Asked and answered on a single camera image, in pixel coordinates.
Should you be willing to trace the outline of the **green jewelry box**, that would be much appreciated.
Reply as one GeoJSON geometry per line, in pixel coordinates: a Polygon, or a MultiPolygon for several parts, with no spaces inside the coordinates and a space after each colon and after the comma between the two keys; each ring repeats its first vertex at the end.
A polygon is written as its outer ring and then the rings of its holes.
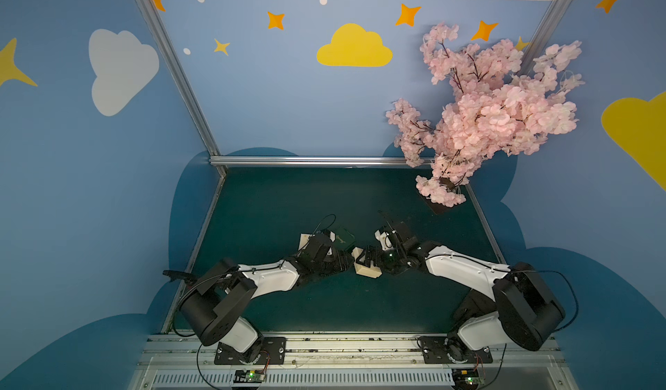
{"type": "Polygon", "coordinates": [[[352,252],[355,248],[356,238],[345,228],[339,228],[333,231],[335,236],[334,246],[341,252],[352,252]]]}

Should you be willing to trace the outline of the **cream flower print box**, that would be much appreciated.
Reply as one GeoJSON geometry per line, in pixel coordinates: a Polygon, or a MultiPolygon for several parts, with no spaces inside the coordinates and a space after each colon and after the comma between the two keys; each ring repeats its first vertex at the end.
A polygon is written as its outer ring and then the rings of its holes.
{"type": "Polygon", "coordinates": [[[354,268],[357,275],[373,279],[382,275],[381,268],[375,263],[374,251],[372,249],[355,247],[351,255],[354,258],[354,268]]]}

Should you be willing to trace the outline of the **white lift-off lid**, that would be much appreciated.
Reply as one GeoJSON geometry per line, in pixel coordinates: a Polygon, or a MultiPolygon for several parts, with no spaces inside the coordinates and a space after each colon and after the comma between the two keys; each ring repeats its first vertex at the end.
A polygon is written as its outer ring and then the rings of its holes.
{"type": "Polygon", "coordinates": [[[298,252],[305,251],[305,249],[307,248],[307,246],[310,242],[310,239],[312,239],[312,237],[314,237],[313,234],[301,234],[300,235],[299,243],[298,243],[298,252]]]}

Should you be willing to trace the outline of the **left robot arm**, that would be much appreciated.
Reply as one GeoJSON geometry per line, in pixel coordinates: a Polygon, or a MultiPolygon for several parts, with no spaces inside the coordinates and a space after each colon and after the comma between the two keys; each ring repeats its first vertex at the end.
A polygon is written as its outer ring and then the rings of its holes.
{"type": "Polygon", "coordinates": [[[321,230],[303,235],[296,253],[276,263],[245,265],[223,259],[206,274],[190,279],[177,310],[202,345],[221,344],[253,358],[263,336],[243,317],[251,301],[347,271],[353,265],[354,242],[345,230],[321,230]]]}

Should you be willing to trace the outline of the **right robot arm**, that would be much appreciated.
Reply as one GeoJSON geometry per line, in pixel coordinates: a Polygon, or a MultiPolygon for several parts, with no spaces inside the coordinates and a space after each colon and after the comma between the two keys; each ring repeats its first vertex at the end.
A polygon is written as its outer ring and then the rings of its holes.
{"type": "Polygon", "coordinates": [[[360,268],[392,275],[420,270],[469,289],[455,315],[457,328],[447,335],[447,346],[454,351],[509,343],[537,351],[563,326],[564,307],[530,264],[492,263],[437,242],[421,242],[404,223],[388,224],[375,237],[378,247],[352,254],[360,268]]]}

